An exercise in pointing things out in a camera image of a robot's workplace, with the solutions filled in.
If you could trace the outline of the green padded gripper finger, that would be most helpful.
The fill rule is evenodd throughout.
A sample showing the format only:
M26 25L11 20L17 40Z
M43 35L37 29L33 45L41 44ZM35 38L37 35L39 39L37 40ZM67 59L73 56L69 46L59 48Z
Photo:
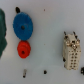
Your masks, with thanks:
M3 51L5 50L7 46L7 41L6 41L6 22L5 22L5 13L4 11L0 8L0 58L3 54Z

